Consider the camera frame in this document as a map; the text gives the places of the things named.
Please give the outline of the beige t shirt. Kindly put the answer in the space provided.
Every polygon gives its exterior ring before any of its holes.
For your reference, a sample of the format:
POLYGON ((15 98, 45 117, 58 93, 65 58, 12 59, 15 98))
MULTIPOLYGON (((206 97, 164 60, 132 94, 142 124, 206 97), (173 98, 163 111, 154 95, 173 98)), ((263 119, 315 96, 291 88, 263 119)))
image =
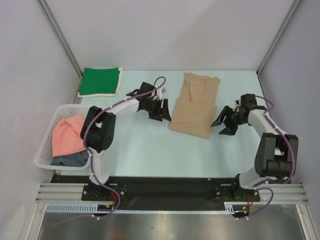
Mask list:
POLYGON ((208 140, 217 113, 216 98, 220 82, 218 77, 184 73, 168 128, 208 140))

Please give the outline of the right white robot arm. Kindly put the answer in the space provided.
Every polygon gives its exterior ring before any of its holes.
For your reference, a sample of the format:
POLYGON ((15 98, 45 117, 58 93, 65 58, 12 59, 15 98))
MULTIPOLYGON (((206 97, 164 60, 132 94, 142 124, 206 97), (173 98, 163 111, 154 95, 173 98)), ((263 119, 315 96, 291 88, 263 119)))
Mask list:
POLYGON ((217 190, 215 195, 226 195, 228 199, 243 202, 258 192, 263 184, 288 184, 296 171, 299 139, 283 131, 271 118, 270 109, 258 105, 258 96, 246 93, 236 100, 235 107, 226 105, 212 127, 224 125, 220 135, 234 136, 240 125, 255 129, 260 142, 254 166, 237 174, 226 190, 217 190))

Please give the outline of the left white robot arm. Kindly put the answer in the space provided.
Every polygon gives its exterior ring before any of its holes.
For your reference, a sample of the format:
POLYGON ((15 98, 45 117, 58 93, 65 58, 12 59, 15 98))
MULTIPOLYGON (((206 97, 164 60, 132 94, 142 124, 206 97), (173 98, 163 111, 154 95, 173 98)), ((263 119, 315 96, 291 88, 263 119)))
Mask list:
POLYGON ((114 140, 116 120, 130 114, 146 111, 148 118, 156 121, 171 121, 169 103, 167 98, 162 98, 166 78, 160 76, 156 81, 162 79, 159 86, 143 82, 139 89, 126 94, 125 98, 107 108, 91 106, 87 112, 80 132, 80 138, 88 152, 90 166, 90 181, 95 184, 93 194, 100 200, 110 196, 111 188, 105 184, 110 174, 107 167, 101 161, 101 155, 110 148, 114 140))

